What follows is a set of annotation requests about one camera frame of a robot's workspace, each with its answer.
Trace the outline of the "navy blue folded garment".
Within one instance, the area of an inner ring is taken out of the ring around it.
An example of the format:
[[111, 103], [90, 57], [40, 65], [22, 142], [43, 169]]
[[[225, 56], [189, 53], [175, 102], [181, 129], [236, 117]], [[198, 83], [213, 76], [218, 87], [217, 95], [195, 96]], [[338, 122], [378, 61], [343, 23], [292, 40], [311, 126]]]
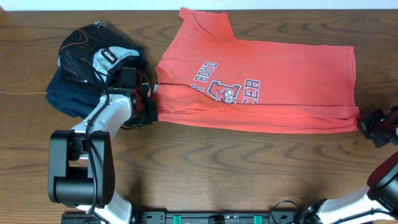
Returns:
[[[103, 57], [95, 58], [92, 67], [95, 69], [91, 74], [99, 81], [110, 84], [111, 78], [118, 75], [112, 69], [121, 67], [132, 67], [143, 70], [147, 66], [147, 60], [142, 57], [123, 57], [111, 63]], [[98, 105], [100, 98], [105, 96], [110, 99], [111, 90], [105, 90], [89, 82], [70, 82], [62, 78], [63, 69], [58, 68], [52, 81], [46, 89], [45, 99], [57, 110], [71, 117], [87, 117]]]

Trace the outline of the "red soccer t-shirt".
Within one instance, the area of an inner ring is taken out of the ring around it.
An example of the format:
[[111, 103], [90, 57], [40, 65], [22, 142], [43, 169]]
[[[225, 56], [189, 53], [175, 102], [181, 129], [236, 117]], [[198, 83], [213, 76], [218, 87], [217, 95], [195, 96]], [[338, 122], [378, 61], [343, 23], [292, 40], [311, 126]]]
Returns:
[[259, 133], [357, 130], [352, 47], [237, 39], [225, 12], [181, 8], [179, 16], [155, 68], [160, 121]]

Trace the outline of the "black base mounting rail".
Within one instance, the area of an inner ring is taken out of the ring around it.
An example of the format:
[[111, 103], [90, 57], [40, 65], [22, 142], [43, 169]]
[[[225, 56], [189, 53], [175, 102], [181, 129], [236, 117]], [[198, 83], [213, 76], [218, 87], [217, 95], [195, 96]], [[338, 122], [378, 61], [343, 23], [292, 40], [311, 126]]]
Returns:
[[303, 223], [297, 212], [267, 213], [165, 213], [144, 212], [133, 218], [140, 224], [289, 224]]

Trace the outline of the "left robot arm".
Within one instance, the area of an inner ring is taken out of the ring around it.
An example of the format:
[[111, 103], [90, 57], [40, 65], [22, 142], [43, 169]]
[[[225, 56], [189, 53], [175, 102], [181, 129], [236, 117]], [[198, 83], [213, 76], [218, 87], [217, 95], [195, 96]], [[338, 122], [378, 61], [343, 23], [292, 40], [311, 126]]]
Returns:
[[52, 133], [49, 199], [83, 210], [87, 218], [79, 218], [81, 223], [138, 223], [132, 203], [115, 191], [111, 141], [119, 129], [137, 129], [157, 120], [145, 73], [136, 68], [120, 69], [81, 123]]

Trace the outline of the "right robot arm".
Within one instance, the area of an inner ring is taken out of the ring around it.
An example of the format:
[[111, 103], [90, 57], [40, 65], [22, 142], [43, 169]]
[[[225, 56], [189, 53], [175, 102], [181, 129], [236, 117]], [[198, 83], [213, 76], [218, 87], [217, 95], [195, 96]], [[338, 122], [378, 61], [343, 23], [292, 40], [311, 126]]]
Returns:
[[[397, 145], [397, 107], [388, 114], [377, 109], [366, 115], [359, 127], [377, 147]], [[300, 212], [302, 223], [372, 223], [397, 219], [397, 153], [386, 159], [369, 176], [367, 186], [336, 199], [323, 199]]]

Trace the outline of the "black patterned folded garment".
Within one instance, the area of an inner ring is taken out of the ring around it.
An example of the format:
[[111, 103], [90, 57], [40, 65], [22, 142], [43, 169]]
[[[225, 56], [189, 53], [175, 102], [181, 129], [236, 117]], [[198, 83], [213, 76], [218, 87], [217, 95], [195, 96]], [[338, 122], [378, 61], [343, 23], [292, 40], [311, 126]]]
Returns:
[[106, 86], [143, 82], [143, 48], [100, 22], [74, 30], [58, 51], [59, 82], [103, 91]]

